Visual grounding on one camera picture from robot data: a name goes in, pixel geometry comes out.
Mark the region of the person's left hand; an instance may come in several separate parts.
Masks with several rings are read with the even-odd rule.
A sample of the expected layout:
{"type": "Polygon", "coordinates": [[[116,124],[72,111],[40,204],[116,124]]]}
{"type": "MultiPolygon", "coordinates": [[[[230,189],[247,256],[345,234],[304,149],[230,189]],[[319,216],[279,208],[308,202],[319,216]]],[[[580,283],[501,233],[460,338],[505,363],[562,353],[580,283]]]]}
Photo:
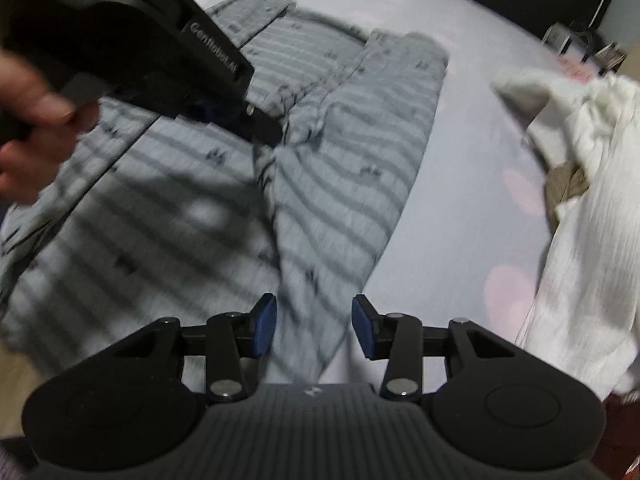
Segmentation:
{"type": "Polygon", "coordinates": [[[12,140],[1,148],[1,198],[31,205],[73,155],[78,136],[96,126],[100,106],[73,106],[50,89],[34,66],[3,51],[1,110],[30,127],[26,141],[12,140]]]}

